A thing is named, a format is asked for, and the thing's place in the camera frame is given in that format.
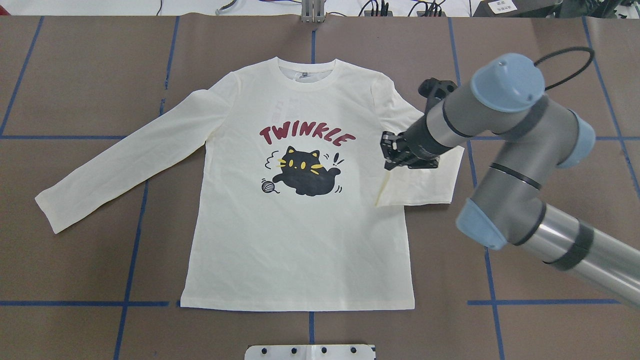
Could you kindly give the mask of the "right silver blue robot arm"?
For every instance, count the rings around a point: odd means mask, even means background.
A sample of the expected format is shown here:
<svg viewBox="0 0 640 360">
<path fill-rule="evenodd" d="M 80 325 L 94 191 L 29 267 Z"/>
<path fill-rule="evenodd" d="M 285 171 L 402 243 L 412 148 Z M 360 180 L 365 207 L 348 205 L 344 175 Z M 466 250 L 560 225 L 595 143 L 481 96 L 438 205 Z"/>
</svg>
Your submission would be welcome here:
<svg viewBox="0 0 640 360">
<path fill-rule="evenodd" d="M 639 251 L 548 203 L 538 194 L 556 169 L 576 166 L 595 145 L 592 126 L 551 100 L 537 63 L 503 54 L 456 87 L 427 79 L 425 113 L 405 131 L 382 132 L 385 169 L 438 169 L 442 156 L 482 132 L 504 144 L 466 200 L 455 224 L 467 237 L 499 250 L 512 244 L 639 306 Z"/>
</svg>

